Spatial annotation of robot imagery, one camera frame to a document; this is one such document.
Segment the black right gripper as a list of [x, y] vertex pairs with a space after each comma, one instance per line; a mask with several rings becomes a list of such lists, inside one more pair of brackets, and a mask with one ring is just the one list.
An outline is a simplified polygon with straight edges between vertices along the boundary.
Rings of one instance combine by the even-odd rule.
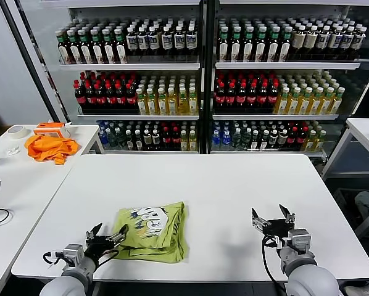
[[265, 220], [261, 218], [256, 210], [252, 208], [251, 222], [253, 227], [258, 231], [262, 231], [266, 237], [279, 237], [283, 239], [288, 237], [289, 231], [295, 227], [296, 214], [291, 213], [285, 206], [279, 204], [279, 208], [284, 218]]

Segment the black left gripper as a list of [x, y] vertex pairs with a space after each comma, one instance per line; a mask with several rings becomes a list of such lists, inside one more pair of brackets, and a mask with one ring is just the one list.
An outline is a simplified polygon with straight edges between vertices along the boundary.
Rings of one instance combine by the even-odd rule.
[[124, 224], [119, 231], [111, 236], [99, 236], [98, 232], [103, 223], [95, 225], [90, 231], [86, 232], [85, 256], [89, 258], [101, 258], [106, 254], [117, 255], [115, 246], [120, 245], [125, 239], [129, 229], [128, 224]]

